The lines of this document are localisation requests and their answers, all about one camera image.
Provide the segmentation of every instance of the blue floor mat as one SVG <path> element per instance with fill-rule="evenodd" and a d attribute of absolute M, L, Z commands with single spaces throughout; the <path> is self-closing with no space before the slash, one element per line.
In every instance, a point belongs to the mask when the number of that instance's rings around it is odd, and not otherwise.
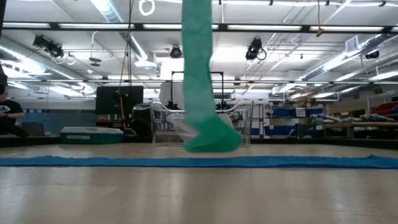
<path fill-rule="evenodd" d="M 371 155 L 364 158 L 318 156 L 248 156 L 232 158 L 0 158 L 0 166 L 104 166 L 104 167 L 297 167 L 397 169 L 398 159 Z"/>

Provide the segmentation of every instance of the gym floor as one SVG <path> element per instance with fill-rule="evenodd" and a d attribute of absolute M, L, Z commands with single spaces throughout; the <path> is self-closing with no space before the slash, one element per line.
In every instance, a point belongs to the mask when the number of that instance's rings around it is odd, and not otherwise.
<path fill-rule="evenodd" d="M 0 149 L 0 157 L 398 157 L 327 145 L 190 154 L 151 144 Z M 0 167 L 0 223 L 398 223 L 398 172 L 371 169 Z"/>

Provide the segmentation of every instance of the television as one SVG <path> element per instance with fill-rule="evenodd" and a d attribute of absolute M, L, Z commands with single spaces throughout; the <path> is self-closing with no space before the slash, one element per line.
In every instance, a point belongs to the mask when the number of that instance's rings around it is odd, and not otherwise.
<path fill-rule="evenodd" d="M 96 114 L 121 114 L 121 102 L 119 95 L 122 96 L 123 111 L 125 117 L 132 113 L 132 108 L 144 101 L 143 86 L 122 86 L 119 87 L 98 87 L 95 103 Z"/>

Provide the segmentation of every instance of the green fabric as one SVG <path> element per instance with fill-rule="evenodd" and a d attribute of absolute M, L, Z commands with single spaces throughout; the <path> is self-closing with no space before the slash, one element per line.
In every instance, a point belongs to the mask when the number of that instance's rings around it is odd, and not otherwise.
<path fill-rule="evenodd" d="M 182 1 L 182 39 L 185 59 L 185 119 L 199 135 L 186 143 L 190 152 L 231 152 L 242 135 L 215 112 L 210 57 L 213 50 L 211 0 Z"/>

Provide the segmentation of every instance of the ceiling beam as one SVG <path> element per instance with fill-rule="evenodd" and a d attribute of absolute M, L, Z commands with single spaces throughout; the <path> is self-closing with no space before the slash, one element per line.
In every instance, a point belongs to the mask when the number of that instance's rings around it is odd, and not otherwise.
<path fill-rule="evenodd" d="M 120 80 L 39 80 L 39 79 L 9 79 L 9 82 L 41 82 L 41 83 L 52 83 L 52 82 L 90 82 L 90 83 L 119 83 Z M 171 83 L 171 80 L 122 80 L 124 83 Z M 174 83 L 181 83 L 183 80 L 173 80 Z M 222 83 L 221 80 L 212 80 L 213 83 Z M 297 81 L 297 80 L 257 80 L 257 81 L 235 81 L 235 80 L 224 80 L 224 83 L 252 83 L 252 84 L 333 84 L 333 85 L 398 85 L 398 82 L 381 81 L 381 82 L 367 82 L 367 81 Z"/>
<path fill-rule="evenodd" d="M 55 31 L 125 31 L 128 23 L 82 23 L 82 22 L 4 22 L 4 30 L 55 30 Z M 134 32 L 181 31 L 176 23 L 133 23 Z M 398 34 L 398 26 L 322 26 L 325 34 Z M 316 34 L 318 25 L 300 24 L 213 24 L 213 32 L 255 32 L 255 33 L 306 33 Z"/>

